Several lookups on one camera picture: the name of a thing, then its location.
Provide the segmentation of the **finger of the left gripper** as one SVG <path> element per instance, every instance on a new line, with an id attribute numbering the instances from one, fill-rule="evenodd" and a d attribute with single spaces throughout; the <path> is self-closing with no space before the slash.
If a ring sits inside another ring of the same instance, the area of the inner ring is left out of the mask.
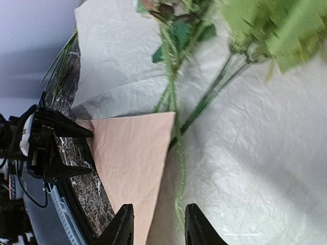
<path id="1" fill-rule="evenodd" d="M 34 125 L 53 130 L 58 137 L 92 138 L 92 131 L 67 118 L 61 112 L 39 108 L 34 114 Z"/>
<path id="2" fill-rule="evenodd" d="M 33 154 L 33 174 L 44 182 L 60 182 L 75 176 L 92 173 L 91 168 L 63 164 L 58 152 L 36 151 Z"/>

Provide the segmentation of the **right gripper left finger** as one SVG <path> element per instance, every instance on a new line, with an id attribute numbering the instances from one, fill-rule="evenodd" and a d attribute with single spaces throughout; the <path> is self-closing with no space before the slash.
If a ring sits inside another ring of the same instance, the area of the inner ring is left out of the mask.
<path id="1" fill-rule="evenodd" d="M 133 245 L 134 212 L 132 204 L 124 204 L 112 221 L 92 244 L 93 245 Z"/>

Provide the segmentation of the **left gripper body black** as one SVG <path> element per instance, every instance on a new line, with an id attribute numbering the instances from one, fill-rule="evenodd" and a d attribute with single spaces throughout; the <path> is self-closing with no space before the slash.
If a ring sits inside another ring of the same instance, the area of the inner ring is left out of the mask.
<path id="1" fill-rule="evenodd" d="M 31 116 L 27 172 L 36 179 L 59 178 L 56 114 L 54 110 L 38 107 L 30 107 L 27 111 Z"/>

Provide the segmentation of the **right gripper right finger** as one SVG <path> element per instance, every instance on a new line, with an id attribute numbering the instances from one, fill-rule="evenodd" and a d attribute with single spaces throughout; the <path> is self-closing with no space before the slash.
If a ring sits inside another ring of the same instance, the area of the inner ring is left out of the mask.
<path id="1" fill-rule="evenodd" d="M 195 203 L 185 208 L 184 227 L 186 245 L 227 245 Z"/>

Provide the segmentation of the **beige pink wrapping paper sheet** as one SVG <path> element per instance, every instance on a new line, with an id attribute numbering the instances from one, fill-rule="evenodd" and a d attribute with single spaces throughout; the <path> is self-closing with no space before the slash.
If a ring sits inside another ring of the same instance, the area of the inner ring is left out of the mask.
<path id="1" fill-rule="evenodd" d="M 157 22 L 132 1 L 75 10 L 79 118 L 149 113 L 167 84 Z M 185 133 L 181 206 L 196 203 L 228 244 L 326 244 L 326 53 L 285 74 L 236 77 Z"/>

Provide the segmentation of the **white rose fake flower stem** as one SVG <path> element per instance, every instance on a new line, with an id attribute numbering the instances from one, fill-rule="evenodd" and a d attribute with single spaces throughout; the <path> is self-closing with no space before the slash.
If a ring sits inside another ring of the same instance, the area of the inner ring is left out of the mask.
<path id="1" fill-rule="evenodd" d="M 153 111 L 164 109 L 176 114 L 169 149 L 176 151 L 179 160 L 174 209 L 181 226 L 185 221 L 181 200 L 185 190 L 186 158 L 179 120 L 178 81 L 184 63 L 198 43 L 216 35 L 213 18 L 218 4 L 218 1 L 136 1 L 135 4 L 138 14 L 152 17 L 159 27 L 161 45 L 152 55 L 152 63 L 165 65 L 168 81 Z"/>

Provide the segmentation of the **green leafy fake flower bunch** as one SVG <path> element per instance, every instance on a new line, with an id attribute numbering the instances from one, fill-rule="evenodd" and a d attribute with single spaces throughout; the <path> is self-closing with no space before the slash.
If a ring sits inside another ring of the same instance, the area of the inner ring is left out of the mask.
<path id="1" fill-rule="evenodd" d="M 181 134 L 251 65 L 271 60 L 286 72 L 312 59 L 326 41 L 326 1 L 224 1 L 221 15 L 231 31 L 228 58 Z"/>

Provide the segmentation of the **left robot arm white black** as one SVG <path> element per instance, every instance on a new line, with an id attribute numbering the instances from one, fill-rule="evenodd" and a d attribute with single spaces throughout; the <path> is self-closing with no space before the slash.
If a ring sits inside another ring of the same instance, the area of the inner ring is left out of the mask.
<path id="1" fill-rule="evenodd" d="M 19 117 L 1 118 L 1 160 L 9 176 L 9 196 L 23 201 L 38 244 L 87 244 L 78 221 L 71 177 L 87 175 L 90 168 L 68 166 L 57 140 L 91 138 L 92 131 L 57 110 L 31 106 Z"/>

